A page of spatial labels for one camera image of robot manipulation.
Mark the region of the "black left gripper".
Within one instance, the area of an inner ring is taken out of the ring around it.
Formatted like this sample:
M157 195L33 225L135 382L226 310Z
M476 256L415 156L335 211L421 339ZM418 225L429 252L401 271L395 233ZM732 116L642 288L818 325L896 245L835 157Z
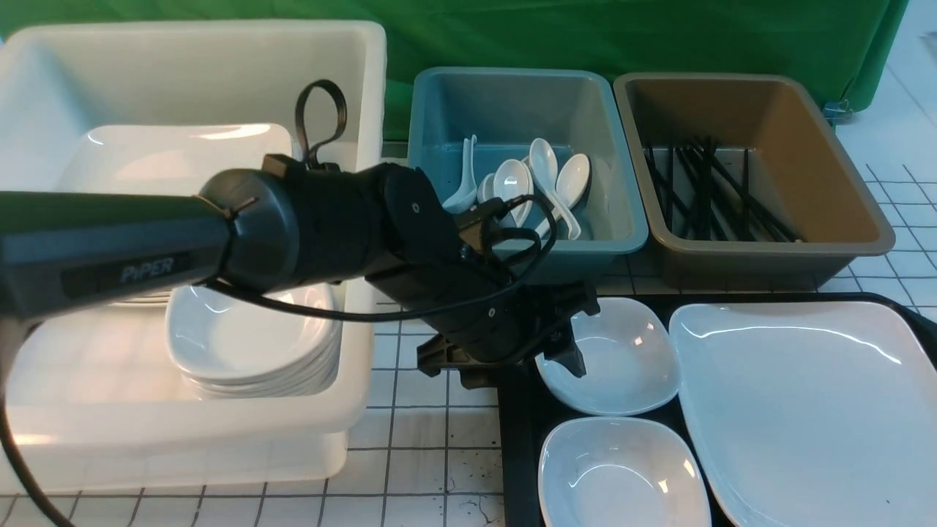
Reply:
M498 368L538 356L577 379L586 374L571 320L600 311L591 283L522 283L492 261L405 264L366 280L435 331L417 348L417 368L425 375L457 370L464 387L489 387Z

